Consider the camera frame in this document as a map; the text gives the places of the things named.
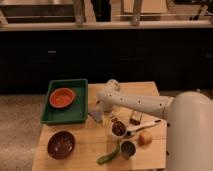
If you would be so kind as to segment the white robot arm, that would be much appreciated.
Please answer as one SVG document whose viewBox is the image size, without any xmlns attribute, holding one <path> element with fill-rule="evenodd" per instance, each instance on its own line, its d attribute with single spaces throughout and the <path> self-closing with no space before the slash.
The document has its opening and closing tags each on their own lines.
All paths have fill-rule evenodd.
<svg viewBox="0 0 213 171">
<path fill-rule="evenodd" d="M 166 171 L 213 171 L 213 99 L 193 91 L 176 97 L 129 94 L 114 79 L 97 97 L 104 111 L 117 105 L 167 121 Z"/>
</svg>

